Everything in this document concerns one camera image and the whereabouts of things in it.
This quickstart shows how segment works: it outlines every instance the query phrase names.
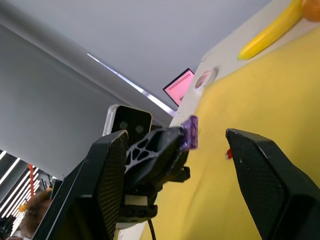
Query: gray ceiling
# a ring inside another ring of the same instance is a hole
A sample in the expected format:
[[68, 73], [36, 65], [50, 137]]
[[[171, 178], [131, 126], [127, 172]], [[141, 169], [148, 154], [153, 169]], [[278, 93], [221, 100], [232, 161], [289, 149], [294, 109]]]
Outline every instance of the gray ceiling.
[[162, 88], [271, 0], [7, 0], [171, 107]]

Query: purple object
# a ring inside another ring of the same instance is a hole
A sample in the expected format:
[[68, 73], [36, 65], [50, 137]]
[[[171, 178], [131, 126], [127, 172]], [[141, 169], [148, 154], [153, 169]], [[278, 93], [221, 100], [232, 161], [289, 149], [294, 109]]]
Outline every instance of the purple object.
[[181, 125], [184, 131], [184, 139], [181, 149], [189, 151], [198, 148], [198, 117], [190, 116], [190, 118]]

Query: banana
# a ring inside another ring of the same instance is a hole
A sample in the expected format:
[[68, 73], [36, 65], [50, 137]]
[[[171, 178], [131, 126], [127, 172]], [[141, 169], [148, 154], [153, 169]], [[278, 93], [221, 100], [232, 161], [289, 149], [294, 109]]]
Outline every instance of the banana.
[[250, 59], [269, 47], [291, 29], [302, 18], [302, 14], [302, 0], [292, 0], [290, 5], [269, 26], [244, 46], [238, 59]]

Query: yellow surface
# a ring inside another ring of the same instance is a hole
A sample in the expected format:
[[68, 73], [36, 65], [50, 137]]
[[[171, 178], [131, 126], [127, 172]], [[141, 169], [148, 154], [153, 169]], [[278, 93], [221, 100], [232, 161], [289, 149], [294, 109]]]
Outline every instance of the yellow surface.
[[[320, 186], [320, 28], [205, 89], [196, 111], [199, 149], [191, 179], [168, 183], [159, 195], [159, 240], [259, 240], [241, 195], [227, 128], [274, 140]], [[150, 240], [145, 227], [142, 240]]]

